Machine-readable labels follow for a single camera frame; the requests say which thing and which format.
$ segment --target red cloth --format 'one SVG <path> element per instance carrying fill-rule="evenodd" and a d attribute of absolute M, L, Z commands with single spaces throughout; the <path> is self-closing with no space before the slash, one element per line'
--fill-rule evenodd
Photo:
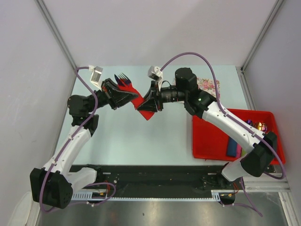
<path fill-rule="evenodd" d="M 137 110 L 137 108 L 144 102 L 144 98 L 140 95 L 140 93 L 132 86 L 132 84 L 130 85 L 126 85 L 126 86 L 120 86 L 118 85 L 119 89 L 122 91 L 127 91 L 127 92 L 132 92 L 132 93 L 136 93 L 138 94 L 138 97 L 135 98 L 134 100 L 132 100 L 131 102 L 133 103 L 135 109 Z M 153 115 L 154 112 L 149 112 L 149 111 L 139 111 L 140 114 L 146 119 L 149 120 Z"/>

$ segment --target red plastic tray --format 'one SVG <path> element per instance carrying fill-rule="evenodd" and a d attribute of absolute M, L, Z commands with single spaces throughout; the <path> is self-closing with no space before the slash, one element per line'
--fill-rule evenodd
<path fill-rule="evenodd" d="M 273 131 L 277 135 L 277 154 L 282 163 L 285 163 L 285 156 L 280 142 L 274 115 L 271 112 L 249 111 L 229 109 L 240 119 L 253 122 L 264 122 L 268 126 L 268 131 Z M 229 136 L 211 123 L 193 116 L 192 118 L 192 154 L 195 158 L 215 159 L 234 161 L 238 158 L 226 155 Z M 272 165 L 278 165 L 277 159 L 273 159 Z"/>

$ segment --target floor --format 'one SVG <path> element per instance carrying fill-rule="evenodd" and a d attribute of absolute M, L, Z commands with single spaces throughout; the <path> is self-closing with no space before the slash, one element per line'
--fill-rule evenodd
<path fill-rule="evenodd" d="M 102 206 L 75 205 L 40 214 L 37 226 L 287 226 L 278 193 L 250 194 L 261 218 L 244 207 L 225 207 L 217 202 L 111 201 Z M 238 194 L 236 203 L 247 203 Z"/>

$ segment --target white wall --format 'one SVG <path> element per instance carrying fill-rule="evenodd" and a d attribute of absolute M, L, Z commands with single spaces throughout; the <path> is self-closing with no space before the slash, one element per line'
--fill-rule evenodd
<path fill-rule="evenodd" d="M 0 225 L 54 150 L 74 74 L 33 0 L 0 3 Z"/>
<path fill-rule="evenodd" d="M 286 156 L 287 177 L 301 209 L 300 0 L 286 1 L 246 70 L 258 110 L 274 113 Z"/>
<path fill-rule="evenodd" d="M 276 0 L 45 0 L 76 62 L 241 66 Z M 203 64 L 186 56 L 176 65 Z"/>

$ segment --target metal floor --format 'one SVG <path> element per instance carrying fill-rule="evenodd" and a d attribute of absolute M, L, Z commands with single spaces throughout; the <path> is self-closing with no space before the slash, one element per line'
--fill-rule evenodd
<path fill-rule="evenodd" d="M 75 205 L 40 214 L 37 226 L 287 226 L 278 193 L 251 193 L 264 215 L 217 202 L 111 201 L 98 207 Z M 236 202 L 248 203 L 243 193 Z"/>

